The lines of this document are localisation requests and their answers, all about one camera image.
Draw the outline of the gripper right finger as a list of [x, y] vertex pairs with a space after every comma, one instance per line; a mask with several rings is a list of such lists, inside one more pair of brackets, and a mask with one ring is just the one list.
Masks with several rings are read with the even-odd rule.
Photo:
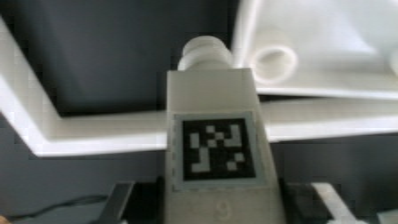
[[288, 224], [368, 224], [356, 217], [331, 183], [281, 181], [281, 196]]

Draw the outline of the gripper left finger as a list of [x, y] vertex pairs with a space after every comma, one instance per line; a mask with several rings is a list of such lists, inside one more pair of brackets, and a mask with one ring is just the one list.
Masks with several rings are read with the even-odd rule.
[[96, 224], [164, 224], [164, 180], [116, 184]]

